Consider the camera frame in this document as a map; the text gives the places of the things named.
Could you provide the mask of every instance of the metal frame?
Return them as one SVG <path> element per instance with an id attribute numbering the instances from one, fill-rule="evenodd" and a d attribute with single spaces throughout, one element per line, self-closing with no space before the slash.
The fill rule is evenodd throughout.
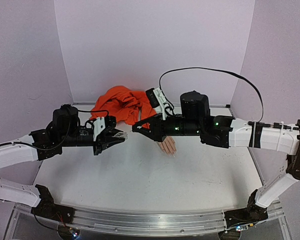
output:
<path id="1" fill-rule="evenodd" d="M 265 181 L 255 156 L 250 148 L 248 148 L 248 150 L 261 182 L 264 184 Z M 266 221 L 278 219 L 283 239 L 291 240 L 291 233 L 279 199 L 275 200 L 267 208 L 267 212 L 268 219 Z M 31 207 L 16 203 L 6 229 L 5 240 L 12 239 L 18 219 L 22 214 L 31 216 Z M 39 219 L 42 222 L 58 223 L 46 218 Z M 73 223 L 68 226 L 81 230 L 114 235 L 180 237 L 222 232 L 226 229 L 226 221 L 223 210 L 189 213 L 128 213 L 75 208 Z"/>

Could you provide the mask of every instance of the black strap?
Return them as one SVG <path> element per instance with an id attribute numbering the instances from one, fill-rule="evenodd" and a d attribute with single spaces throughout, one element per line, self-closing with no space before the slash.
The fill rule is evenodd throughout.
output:
<path id="1" fill-rule="evenodd" d="M 255 123 L 255 129 L 254 124 L 252 125 L 252 131 L 251 131 L 251 137 L 249 142 L 249 147 L 253 147 L 253 139 L 254 139 L 254 148 L 260 149 L 261 148 L 261 133 L 262 133 L 263 125 L 259 122 Z"/>

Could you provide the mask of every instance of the orange cloth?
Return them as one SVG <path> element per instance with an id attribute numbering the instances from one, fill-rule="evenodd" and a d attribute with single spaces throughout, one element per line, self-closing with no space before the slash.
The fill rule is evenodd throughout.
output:
<path id="1" fill-rule="evenodd" d="M 105 95 L 99 97 L 92 111 L 108 110 L 110 116 L 115 116 L 116 121 L 125 121 L 133 125 L 139 121 L 139 110 L 141 120 L 156 114 L 151 107 L 144 91 L 131 91 L 125 86 L 115 86 L 109 89 Z M 90 119 L 104 117 L 105 112 L 93 112 Z"/>

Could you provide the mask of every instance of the zip tie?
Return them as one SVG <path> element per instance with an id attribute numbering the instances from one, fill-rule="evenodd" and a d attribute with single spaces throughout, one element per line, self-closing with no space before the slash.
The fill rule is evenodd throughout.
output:
<path id="1" fill-rule="evenodd" d="M 281 136 L 282 136 L 282 132 L 284 130 L 284 122 L 281 122 L 281 129 L 280 129 L 280 134 L 279 134 L 279 139 L 278 139 L 278 143 L 276 145 L 276 151 L 278 152 L 279 150 L 279 145 L 280 145 L 280 140 L 281 140 Z"/>
<path id="2" fill-rule="evenodd" d="M 256 124 L 257 122 L 255 121 L 253 124 L 253 133 L 252 133 L 252 147 L 255 147 L 255 137 L 256 137 Z"/>

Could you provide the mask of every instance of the white back wall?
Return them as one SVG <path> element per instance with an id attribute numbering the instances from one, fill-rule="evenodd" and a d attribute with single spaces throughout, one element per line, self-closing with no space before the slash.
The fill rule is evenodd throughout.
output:
<path id="1" fill-rule="evenodd" d="M 74 102 L 95 102 L 109 88 L 158 86 L 160 75 L 203 66 L 240 73 L 254 0 L 55 0 L 61 50 Z M 164 77 L 172 102 L 196 90 L 230 104 L 237 79 L 187 70 Z"/>

